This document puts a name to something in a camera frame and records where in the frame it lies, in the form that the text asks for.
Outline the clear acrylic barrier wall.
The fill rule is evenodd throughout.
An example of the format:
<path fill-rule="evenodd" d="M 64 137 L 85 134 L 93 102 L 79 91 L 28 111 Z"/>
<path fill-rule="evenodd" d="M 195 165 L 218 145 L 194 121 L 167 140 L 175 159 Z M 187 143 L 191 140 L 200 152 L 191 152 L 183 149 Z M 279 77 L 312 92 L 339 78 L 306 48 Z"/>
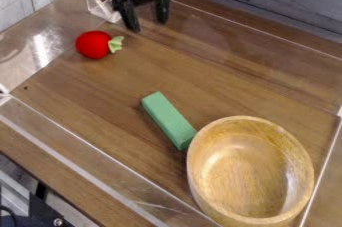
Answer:
<path fill-rule="evenodd" d="M 315 191 L 290 227 L 342 227 L 342 43 L 206 0 L 174 0 L 141 30 L 57 0 L 0 35 L 0 153 L 104 227 L 216 227 L 186 180 L 186 155 L 140 101 L 162 92 L 195 126 L 264 118 L 299 139 Z M 123 36 L 103 59 L 75 41 Z"/>

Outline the wooden bowl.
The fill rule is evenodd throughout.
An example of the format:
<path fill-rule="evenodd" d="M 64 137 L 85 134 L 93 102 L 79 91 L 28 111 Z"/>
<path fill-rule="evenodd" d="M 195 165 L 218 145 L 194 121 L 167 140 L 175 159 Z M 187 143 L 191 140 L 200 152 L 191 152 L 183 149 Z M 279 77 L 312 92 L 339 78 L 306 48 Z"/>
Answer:
<path fill-rule="evenodd" d="M 231 116 L 196 133 L 187 180 L 198 206 L 223 227 L 290 227 L 312 194 L 314 164 L 282 126 Z"/>

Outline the black clamp mount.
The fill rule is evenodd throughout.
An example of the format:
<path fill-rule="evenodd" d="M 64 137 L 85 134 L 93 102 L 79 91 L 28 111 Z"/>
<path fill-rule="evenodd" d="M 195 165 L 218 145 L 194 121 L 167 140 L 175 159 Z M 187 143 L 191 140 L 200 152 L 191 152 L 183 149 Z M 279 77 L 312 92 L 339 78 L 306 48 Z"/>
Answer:
<path fill-rule="evenodd" d="M 28 218 L 29 227 L 75 227 L 47 204 L 47 187 L 41 183 L 29 194 Z"/>

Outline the red plush strawberry toy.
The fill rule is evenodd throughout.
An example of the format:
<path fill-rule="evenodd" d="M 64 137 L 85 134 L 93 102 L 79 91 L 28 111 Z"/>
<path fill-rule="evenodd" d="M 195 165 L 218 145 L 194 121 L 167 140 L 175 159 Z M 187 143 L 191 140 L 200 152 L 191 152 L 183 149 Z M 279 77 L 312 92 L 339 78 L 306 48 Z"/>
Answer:
<path fill-rule="evenodd" d="M 89 59 L 103 59 L 123 48 L 123 36 L 93 30 L 79 35 L 75 41 L 76 51 Z"/>

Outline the clear acrylic corner bracket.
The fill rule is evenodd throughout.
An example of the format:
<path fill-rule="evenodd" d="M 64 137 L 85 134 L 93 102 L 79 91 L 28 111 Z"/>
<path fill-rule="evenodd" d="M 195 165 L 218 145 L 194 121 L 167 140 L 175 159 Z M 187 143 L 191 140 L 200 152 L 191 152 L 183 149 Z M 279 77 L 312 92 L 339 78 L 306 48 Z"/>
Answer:
<path fill-rule="evenodd" d="M 112 10 L 112 0 L 85 0 L 88 12 L 109 23 L 116 23 L 120 13 Z"/>

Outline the green rectangular block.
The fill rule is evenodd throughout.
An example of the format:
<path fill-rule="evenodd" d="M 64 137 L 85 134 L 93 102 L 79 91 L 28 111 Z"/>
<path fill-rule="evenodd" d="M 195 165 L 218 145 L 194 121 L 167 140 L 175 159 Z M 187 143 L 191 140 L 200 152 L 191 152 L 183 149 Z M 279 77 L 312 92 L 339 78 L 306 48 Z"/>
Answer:
<path fill-rule="evenodd" d="M 145 96 L 141 106 L 176 149 L 186 150 L 196 130 L 163 93 L 155 92 Z"/>

